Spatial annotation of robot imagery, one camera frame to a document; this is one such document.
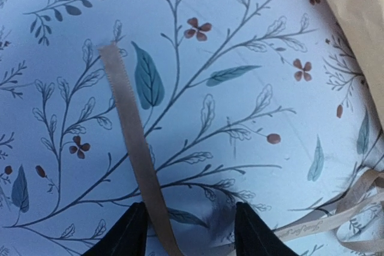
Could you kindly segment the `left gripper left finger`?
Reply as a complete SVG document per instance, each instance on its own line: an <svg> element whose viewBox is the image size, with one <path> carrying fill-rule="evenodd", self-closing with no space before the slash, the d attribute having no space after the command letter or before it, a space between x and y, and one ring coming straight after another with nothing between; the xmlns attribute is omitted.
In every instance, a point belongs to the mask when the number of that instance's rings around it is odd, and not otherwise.
<svg viewBox="0 0 384 256"><path fill-rule="evenodd" d="M133 203L104 237L83 256L144 256L149 216L144 202Z"/></svg>

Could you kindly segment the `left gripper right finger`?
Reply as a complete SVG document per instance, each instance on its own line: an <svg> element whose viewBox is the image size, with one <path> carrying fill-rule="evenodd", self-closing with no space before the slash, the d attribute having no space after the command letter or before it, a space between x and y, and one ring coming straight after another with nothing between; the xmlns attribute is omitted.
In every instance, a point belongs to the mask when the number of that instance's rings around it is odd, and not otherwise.
<svg viewBox="0 0 384 256"><path fill-rule="evenodd" d="M236 203L234 234L236 256L297 256L248 203Z"/></svg>

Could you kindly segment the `tan raffia ribbon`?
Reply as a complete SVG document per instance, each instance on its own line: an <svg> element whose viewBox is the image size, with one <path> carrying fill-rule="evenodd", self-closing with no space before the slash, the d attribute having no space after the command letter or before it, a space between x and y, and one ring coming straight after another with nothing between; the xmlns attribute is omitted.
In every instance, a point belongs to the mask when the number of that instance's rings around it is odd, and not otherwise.
<svg viewBox="0 0 384 256"><path fill-rule="evenodd" d="M154 230L169 255L182 255L170 224L167 207L144 136L133 89L119 48L115 42L111 42L109 45L99 48L98 51L113 91L128 157ZM287 242L325 231L337 231L342 224L353 218L366 206L383 201L382 192L378 192L364 201L359 201L361 195L377 179L383 179L383 174L375 170L367 170L339 203L337 214L278 229L273 233L274 236Z"/></svg>

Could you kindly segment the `yellow wrapping paper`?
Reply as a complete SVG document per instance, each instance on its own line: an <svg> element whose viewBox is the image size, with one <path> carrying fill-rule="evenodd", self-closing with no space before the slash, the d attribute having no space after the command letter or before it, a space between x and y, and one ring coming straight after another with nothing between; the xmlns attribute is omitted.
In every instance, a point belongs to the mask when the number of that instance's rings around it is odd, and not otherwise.
<svg viewBox="0 0 384 256"><path fill-rule="evenodd" d="M339 94L338 118L357 111L352 158L358 170L383 171L383 0L324 2L334 15L323 58L327 86Z"/></svg>

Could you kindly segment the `floral patterned tablecloth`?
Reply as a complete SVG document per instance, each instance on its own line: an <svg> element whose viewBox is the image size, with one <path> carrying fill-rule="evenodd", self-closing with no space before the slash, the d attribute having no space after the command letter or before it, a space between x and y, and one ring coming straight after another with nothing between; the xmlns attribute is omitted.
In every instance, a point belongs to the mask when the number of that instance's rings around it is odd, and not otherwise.
<svg viewBox="0 0 384 256"><path fill-rule="evenodd" d="M100 255L142 201L100 49L124 61L184 255L227 255L245 203L284 254L358 255L383 204L322 228L383 130L326 0L1 0L1 254Z"/></svg>

